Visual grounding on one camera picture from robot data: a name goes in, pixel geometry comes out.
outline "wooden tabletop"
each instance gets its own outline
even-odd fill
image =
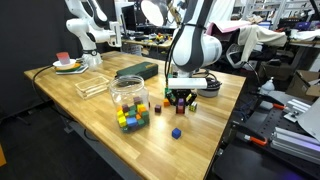
[[[179,115],[175,107],[170,106],[162,107],[162,113],[155,114],[154,106],[162,104],[164,97],[164,62],[115,51],[102,54],[102,58],[104,61],[96,71],[57,75],[50,68],[40,73],[35,82],[143,178],[203,179],[245,78],[213,72],[222,82],[217,97],[198,96],[196,112],[186,110],[184,115]],[[109,92],[83,100],[75,84],[101,75],[112,80],[117,70],[142,61],[159,64],[159,74],[145,81],[150,95],[150,124],[124,134],[115,118]],[[26,71],[25,75],[32,79],[40,69]],[[176,127],[182,131],[177,140],[171,136]]]
[[[172,40],[166,40],[162,44],[157,44],[154,41],[149,42],[148,40],[143,41],[136,41],[136,40],[130,40],[130,39],[122,39],[123,44],[135,44],[135,45],[141,45],[141,46],[147,46],[147,47],[158,47],[163,49],[169,49],[171,46]]]

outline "stacked blocks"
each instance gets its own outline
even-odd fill
[[[172,130],[172,137],[175,139],[178,139],[181,136],[181,130],[178,128],[175,128],[174,130]]]
[[[122,132],[135,131],[149,124],[149,111],[140,97],[133,98],[133,105],[123,104],[117,108],[117,119]]]
[[[184,112],[185,112],[184,99],[180,98],[178,100],[177,105],[176,105],[176,113],[177,114],[184,114]]]
[[[189,110],[195,112],[197,110],[197,105],[198,104],[196,102],[191,103]]]
[[[163,100],[163,106],[164,106],[164,107],[170,106],[170,102],[169,102],[169,100],[168,100],[167,98],[165,98],[165,99]]]
[[[157,105],[154,107],[154,112],[156,112],[156,113],[161,113],[161,106],[157,104]]]

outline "plastic container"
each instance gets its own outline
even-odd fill
[[[99,95],[108,89],[109,80],[99,76],[80,83],[75,84],[77,93],[82,99]]]
[[[109,90],[122,132],[130,133],[149,124],[149,92],[141,76],[120,76],[110,83]]]
[[[264,85],[260,88],[260,94],[269,94],[270,91],[274,91],[274,85],[273,85],[273,77],[270,78],[269,81],[267,81]]]

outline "computer monitor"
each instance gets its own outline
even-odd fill
[[[122,11],[122,24],[126,27],[126,30],[130,31],[137,31],[137,24],[136,24],[136,15],[134,10],[134,5],[125,6],[121,8]]]

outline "cardboard box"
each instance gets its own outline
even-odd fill
[[[4,157],[4,154],[3,154],[3,151],[2,151],[2,147],[1,147],[1,144],[0,144],[0,167],[5,165],[7,162],[6,162],[6,158]]]
[[[259,77],[273,77],[276,80],[285,81],[293,72],[293,68],[288,63],[282,63],[280,66],[269,65],[268,62],[261,62],[259,67]]]
[[[286,91],[286,94],[313,101],[320,96],[320,73],[298,70]]]

